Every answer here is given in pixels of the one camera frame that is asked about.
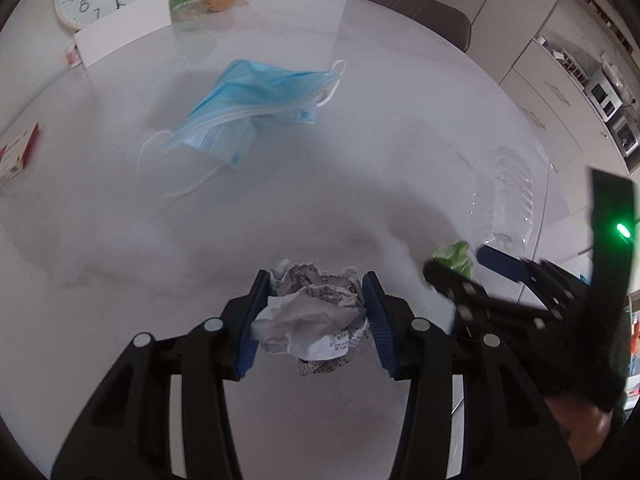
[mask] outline backsplash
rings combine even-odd
[[[552,47],[564,48],[574,56],[583,70],[591,76],[600,67],[600,56],[606,52],[615,63],[636,96],[640,96],[640,82],[622,54],[605,35],[591,16],[574,0],[559,0],[556,9],[541,31]]]

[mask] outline green led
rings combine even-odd
[[[618,224],[616,225],[616,229],[618,230],[618,232],[625,238],[631,238],[631,232],[629,232],[629,229],[627,229],[626,227],[624,227],[622,224]]]

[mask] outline round table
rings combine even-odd
[[[315,125],[265,127],[236,170],[162,199],[212,160],[185,148],[158,162],[150,148],[138,173],[143,143],[177,127],[242,58],[291,70],[343,59],[346,72]],[[546,155],[498,85],[434,32],[363,0],[255,0],[158,30],[63,75],[4,138],[36,121],[33,163],[0,197],[0,406],[46,474],[137,332],[188,332],[283,258],[375,270],[388,294],[446,328],[452,306],[420,269],[468,238],[478,161],[507,146],[530,168],[525,256],[545,206]],[[482,283],[520,293],[490,273]],[[374,351],[308,377],[293,357],[259,351],[226,386],[244,478],[386,479],[407,386]]]

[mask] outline disposable surgical mask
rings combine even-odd
[[[239,59],[226,67],[213,90],[187,115],[174,132],[163,130],[166,149],[179,144],[207,153],[218,164],[185,190],[165,195],[179,197],[204,184],[223,166],[235,167],[254,142],[253,118],[313,124],[316,110],[333,97],[344,74],[345,62],[325,72],[293,72],[255,61]]]

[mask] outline green plastic bag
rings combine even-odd
[[[469,243],[460,240],[453,245],[436,249],[431,256],[438,263],[449,267],[451,270],[455,270],[465,278],[471,279],[471,269],[474,264],[468,254],[466,254],[468,248]]]

